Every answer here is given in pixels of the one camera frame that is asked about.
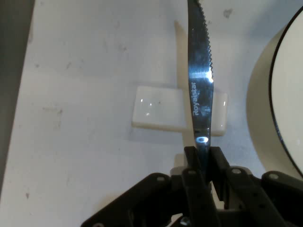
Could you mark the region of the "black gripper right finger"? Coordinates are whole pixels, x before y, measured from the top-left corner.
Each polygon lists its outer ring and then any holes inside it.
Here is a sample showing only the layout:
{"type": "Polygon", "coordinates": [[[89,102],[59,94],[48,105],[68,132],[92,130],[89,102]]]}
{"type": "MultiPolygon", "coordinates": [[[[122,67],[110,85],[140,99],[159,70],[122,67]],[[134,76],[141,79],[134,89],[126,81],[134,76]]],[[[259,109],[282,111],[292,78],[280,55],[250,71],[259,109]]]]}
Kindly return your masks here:
{"type": "Polygon", "coordinates": [[[241,166],[230,166],[219,147],[211,147],[209,178],[225,209],[246,214],[256,227],[301,227],[303,182],[279,171],[257,178],[241,166]]]}

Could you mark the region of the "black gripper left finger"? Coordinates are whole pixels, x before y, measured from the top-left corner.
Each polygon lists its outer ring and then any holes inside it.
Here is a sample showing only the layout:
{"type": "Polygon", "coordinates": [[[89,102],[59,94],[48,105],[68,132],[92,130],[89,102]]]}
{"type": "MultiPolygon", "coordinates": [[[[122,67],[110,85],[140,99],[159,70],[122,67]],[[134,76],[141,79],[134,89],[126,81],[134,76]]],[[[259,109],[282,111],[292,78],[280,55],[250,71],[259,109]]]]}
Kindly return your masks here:
{"type": "Polygon", "coordinates": [[[182,214],[192,227],[221,222],[194,147],[185,148],[188,166],[179,175],[153,173],[82,223],[83,227],[166,227],[182,214]]]}

